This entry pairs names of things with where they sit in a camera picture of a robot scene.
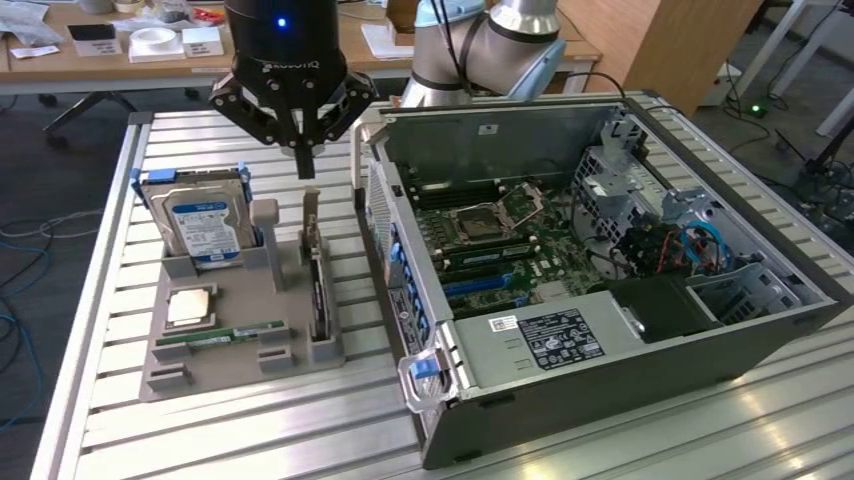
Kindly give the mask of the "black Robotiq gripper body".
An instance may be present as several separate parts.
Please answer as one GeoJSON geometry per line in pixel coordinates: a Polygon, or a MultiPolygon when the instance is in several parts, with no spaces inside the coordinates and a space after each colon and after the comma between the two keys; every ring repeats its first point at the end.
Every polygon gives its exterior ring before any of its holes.
{"type": "Polygon", "coordinates": [[[265,105],[303,109],[331,99],[347,75],[338,3],[229,1],[234,77],[265,105]]]}

